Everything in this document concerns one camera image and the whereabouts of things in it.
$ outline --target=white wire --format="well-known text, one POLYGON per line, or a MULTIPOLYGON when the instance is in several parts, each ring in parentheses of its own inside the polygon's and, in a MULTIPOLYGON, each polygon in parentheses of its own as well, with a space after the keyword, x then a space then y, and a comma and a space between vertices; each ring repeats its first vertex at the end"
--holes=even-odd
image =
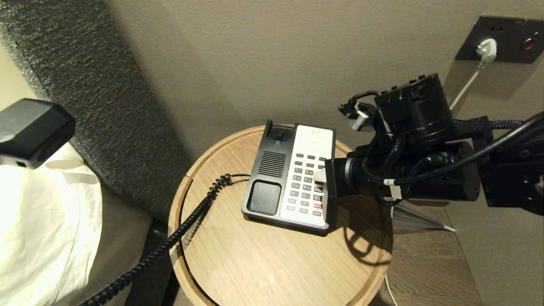
MULTIPOLYGON (((391 222, 393 222, 393 209, 394 209, 394 207, 391 206, 391 222)), ((387 292, 389 292, 389 296, 393 300, 393 304, 395 304, 395 306, 399 306, 397 304, 397 301, 395 301, 395 298, 393 297, 393 293, 391 292, 391 288, 389 287, 389 280, 387 279, 387 274, 385 274, 385 286, 387 287, 387 292)))
POLYGON ((476 72, 474 73, 474 75, 471 77, 471 79, 468 80, 467 84, 465 85, 465 87, 463 87, 463 89, 461 89, 461 91, 459 92, 459 95, 457 95, 457 97, 455 98, 455 100, 453 100, 453 103, 452 105, 450 105, 449 109, 450 110, 453 110, 453 108, 457 105, 457 103, 459 102, 459 100, 461 99, 461 97, 463 96, 463 94, 465 93, 465 91, 467 91, 468 87, 472 84, 472 82, 474 82, 474 80, 476 79, 476 77, 480 74, 480 69, 476 70, 476 72))

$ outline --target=red button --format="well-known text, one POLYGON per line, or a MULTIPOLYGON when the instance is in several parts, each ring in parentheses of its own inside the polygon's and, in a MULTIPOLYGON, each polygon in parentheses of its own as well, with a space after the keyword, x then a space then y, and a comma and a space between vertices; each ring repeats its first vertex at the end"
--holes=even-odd
POLYGON ((529 50, 529 49, 531 49, 534 45, 535 45, 535 40, 532 39, 532 38, 529 38, 529 39, 527 39, 526 41, 523 42, 523 49, 524 49, 524 50, 529 50))

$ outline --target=wooden floor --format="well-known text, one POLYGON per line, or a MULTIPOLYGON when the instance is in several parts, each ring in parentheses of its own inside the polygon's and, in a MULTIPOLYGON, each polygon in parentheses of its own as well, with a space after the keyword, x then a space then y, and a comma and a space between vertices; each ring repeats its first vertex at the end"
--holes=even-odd
MULTIPOLYGON (((443 207, 421 207, 451 225, 443 207)), ((399 306, 482 305, 455 233, 445 230, 395 231, 393 260, 388 272, 393 296, 399 306)), ((191 306, 181 290, 163 306, 191 306)), ((391 306, 385 284, 370 303, 391 306)))

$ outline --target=coiled phone cord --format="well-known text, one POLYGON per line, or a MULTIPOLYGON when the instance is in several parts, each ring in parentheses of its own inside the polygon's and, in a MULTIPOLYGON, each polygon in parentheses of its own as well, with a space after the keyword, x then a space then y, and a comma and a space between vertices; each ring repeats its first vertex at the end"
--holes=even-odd
POLYGON ((180 227, 168 237, 159 247, 157 247, 151 254, 146 256, 136 267, 132 268, 130 271, 119 276, 111 284, 106 286, 104 289, 95 293, 90 298, 86 299, 79 306, 98 306, 104 305, 114 296, 116 296, 121 290, 135 280, 137 277, 145 273, 152 265, 157 262, 159 258, 164 256, 168 250, 170 250, 189 230, 189 228, 195 223, 195 221, 202 215, 202 213, 213 203, 216 199, 217 194, 223 187, 232 185, 232 178, 236 176, 250 176, 247 173, 240 174, 225 174, 220 178, 216 179, 215 182, 209 189, 206 197, 200 202, 200 204, 195 208, 195 210, 180 224, 180 227))

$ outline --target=gray fabric headboard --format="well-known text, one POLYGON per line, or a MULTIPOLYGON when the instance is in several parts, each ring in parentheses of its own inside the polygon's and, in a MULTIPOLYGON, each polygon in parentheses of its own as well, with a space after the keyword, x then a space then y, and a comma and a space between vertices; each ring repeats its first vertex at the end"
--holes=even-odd
POLYGON ((190 161, 104 3, 0 0, 0 34, 38 98, 76 118, 103 185, 167 222, 190 161))

